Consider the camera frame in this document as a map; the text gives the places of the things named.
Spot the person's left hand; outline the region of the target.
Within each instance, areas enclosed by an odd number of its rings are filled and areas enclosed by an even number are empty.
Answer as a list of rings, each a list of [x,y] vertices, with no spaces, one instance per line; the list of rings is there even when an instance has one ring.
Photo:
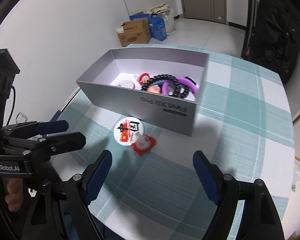
[[[5,201],[11,212],[17,212],[23,203],[23,180],[11,178],[7,183],[7,194]]]

